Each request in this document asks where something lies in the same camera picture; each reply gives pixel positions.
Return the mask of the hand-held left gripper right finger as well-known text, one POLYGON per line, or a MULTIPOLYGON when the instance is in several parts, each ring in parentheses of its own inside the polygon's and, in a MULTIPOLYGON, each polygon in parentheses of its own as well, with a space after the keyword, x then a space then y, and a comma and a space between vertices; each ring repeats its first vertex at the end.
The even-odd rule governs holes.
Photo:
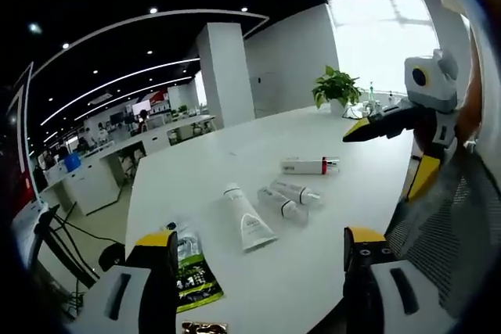
POLYGON ((409 226, 381 234, 344 230, 344 286, 349 333, 450 333, 459 308, 448 303, 458 241, 441 230, 409 226))

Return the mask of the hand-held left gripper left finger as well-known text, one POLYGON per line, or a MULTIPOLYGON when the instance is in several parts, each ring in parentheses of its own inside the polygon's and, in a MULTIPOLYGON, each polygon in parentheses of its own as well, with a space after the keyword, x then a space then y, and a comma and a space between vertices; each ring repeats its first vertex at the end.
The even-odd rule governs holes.
POLYGON ((123 265, 107 271, 85 294, 69 333, 175 333, 177 232, 139 239, 123 265))

